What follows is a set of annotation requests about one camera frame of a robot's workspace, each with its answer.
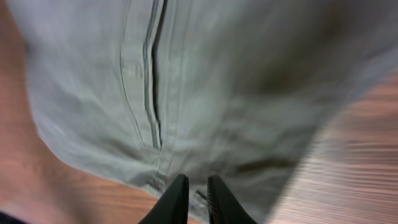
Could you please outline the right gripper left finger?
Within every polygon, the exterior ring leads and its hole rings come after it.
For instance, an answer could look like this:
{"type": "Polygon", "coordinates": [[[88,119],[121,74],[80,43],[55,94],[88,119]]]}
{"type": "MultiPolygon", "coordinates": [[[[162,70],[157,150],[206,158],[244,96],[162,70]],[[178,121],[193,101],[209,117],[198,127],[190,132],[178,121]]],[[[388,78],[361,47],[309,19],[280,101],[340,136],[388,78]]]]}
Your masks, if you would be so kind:
{"type": "Polygon", "coordinates": [[[187,224],[189,181],[179,174],[139,224],[187,224]]]}

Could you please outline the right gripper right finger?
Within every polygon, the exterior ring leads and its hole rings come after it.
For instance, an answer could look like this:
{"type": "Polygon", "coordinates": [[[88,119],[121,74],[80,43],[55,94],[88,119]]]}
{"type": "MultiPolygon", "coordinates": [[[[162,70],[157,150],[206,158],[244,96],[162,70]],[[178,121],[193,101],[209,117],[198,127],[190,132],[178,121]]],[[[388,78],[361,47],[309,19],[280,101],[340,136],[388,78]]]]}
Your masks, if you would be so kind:
{"type": "Polygon", "coordinates": [[[210,224],[257,224],[218,175],[208,178],[207,202],[210,224]]]}

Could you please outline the grey khaki shorts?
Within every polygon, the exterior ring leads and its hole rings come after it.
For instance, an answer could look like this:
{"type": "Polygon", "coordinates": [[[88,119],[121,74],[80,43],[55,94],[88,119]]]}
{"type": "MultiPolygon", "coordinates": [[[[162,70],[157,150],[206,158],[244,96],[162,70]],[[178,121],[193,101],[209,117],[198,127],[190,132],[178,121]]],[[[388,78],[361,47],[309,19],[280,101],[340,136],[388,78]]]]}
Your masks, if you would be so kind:
{"type": "Polygon", "coordinates": [[[397,65],[397,2],[8,1],[39,136],[64,163],[160,196],[227,182],[269,216],[317,129],[397,65]]]}

